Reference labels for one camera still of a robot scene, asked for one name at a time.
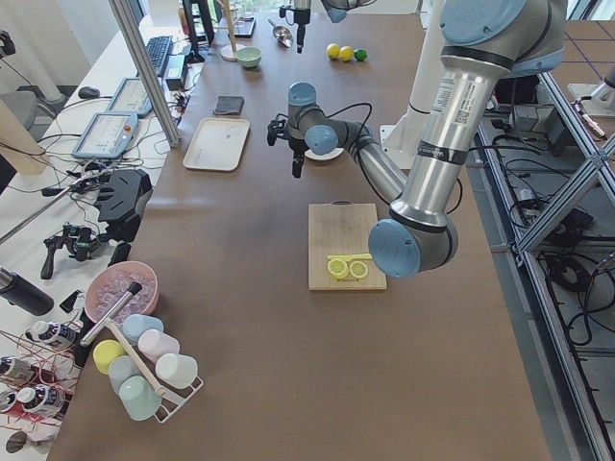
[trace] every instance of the wooden stick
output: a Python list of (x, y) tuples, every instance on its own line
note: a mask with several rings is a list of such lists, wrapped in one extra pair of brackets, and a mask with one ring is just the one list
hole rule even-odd
[(231, 48), (233, 49), (233, 54), (237, 52), (236, 40), (234, 37), (234, 22), (233, 16), (231, 15), (231, 5), (229, 0), (215, 0), (223, 9), (224, 9), (224, 17), (227, 20), (227, 29), (229, 29), (229, 40), (231, 41)]
[(113, 333), (113, 336), (115, 336), (117, 342), (122, 345), (124, 351), (126, 351), (128, 356), (135, 362), (138, 369), (143, 373), (145, 379), (147, 379), (147, 382), (149, 382), (150, 385), (154, 388), (156, 394), (161, 397), (164, 397), (164, 394), (167, 391), (166, 387), (160, 384), (160, 381), (158, 381), (154, 374), (150, 372), (150, 369), (147, 368), (147, 365), (145, 365), (141, 357), (139, 357), (138, 353), (136, 353), (133, 346), (131, 346), (131, 343), (128, 342), (122, 331), (119, 329), (117, 323), (113, 320), (107, 320), (105, 322), (105, 327), (107, 327), (111, 331), (111, 333)]

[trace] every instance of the ice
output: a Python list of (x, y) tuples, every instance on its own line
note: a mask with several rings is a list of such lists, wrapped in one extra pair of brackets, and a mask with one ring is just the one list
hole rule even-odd
[(105, 285), (96, 291), (98, 305), (94, 309), (94, 315), (102, 317), (126, 293), (133, 281), (141, 284), (141, 291), (115, 315), (115, 321), (121, 324), (129, 315), (143, 312), (156, 292), (154, 280), (136, 271), (113, 270), (109, 273)]

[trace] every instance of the white cup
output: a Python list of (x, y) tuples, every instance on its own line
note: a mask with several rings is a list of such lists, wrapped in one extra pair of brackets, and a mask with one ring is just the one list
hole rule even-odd
[(141, 376), (141, 371), (128, 355), (121, 355), (112, 361), (109, 366), (109, 379), (115, 394), (119, 395), (122, 383), (131, 376)]
[(156, 376), (177, 389), (184, 389), (194, 381), (199, 365), (189, 355), (166, 353), (156, 362)]
[(138, 338), (138, 349), (152, 362), (166, 353), (180, 353), (180, 342), (157, 329), (148, 329)]

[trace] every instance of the blue joint cover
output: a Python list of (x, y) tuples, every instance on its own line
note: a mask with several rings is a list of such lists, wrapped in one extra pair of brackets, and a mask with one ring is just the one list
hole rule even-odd
[(306, 82), (291, 85), (288, 89), (288, 104), (300, 108), (316, 104), (316, 88)]
[(532, 60), (515, 62), (510, 71), (510, 75), (506, 76), (507, 79), (514, 77), (526, 77), (527, 75), (540, 74), (542, 72), (548, 72), (555, 69), (561, 63), (564, 56), (564, 49), (557, 50), (539, 58)]
[(390, 277), (414, 276), (421, 269), (421, 251), (416, 239), (393, 219), (381, 219), (372, 228), (368, 245), (378, 268)]
[(496, 36), (528, 0), (447, 0), (440, 15), (442, 35), (452, 45), (472, 46)]
[(348, 13), (346, 10), (340, 10), (339, 8), (331, 8), (327, 11), (327, 15), (333, 24), (337, 24), (338, 22), (342, 22), (346, 19)]
[(306, 131), (305, 142), (317, 156), (323, 156), (337, 147), (337, 133), (327, 125), (316, 125)]

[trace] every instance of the pastel cup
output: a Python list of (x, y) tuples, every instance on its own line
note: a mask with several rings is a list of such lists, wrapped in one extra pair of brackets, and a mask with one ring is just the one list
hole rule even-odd
[(141, 376), (141, 371), (128, 355), (120, 355), (109, 366), (109, 380), (117, 395), (124, 381), (132, 376)]
[(138, 338), (148, 329), (164, 331), (164, 324), (158, 317), (143, 314), (129, 315), (122, 324), (122, 333), (132, 345), (138, 343)]
[(106, 339), (101, 341), (94, 348), (92, 353), (94, 357), (94, 364), (100, 373), (103, 375), (109, 374), (109, 366), (113, 360), (120, 355), (126, 355), (126, 351), (122, 348), (122, 345), (113, 339)]
[(166, 353), (180, 353), (180, 342), (157, 329), (148, 329), (138, 338), (138, 349), (153, 363)]
[(143, 376), (131, 376), (119, 388), (119, 398), (131, 419), (144, 421), (154, 416), (162, 403)]
[(166, 353), (156, 362), (156, 376), (177, 389), (188, 387), (199, 373), (199, 365), (189, 355)]

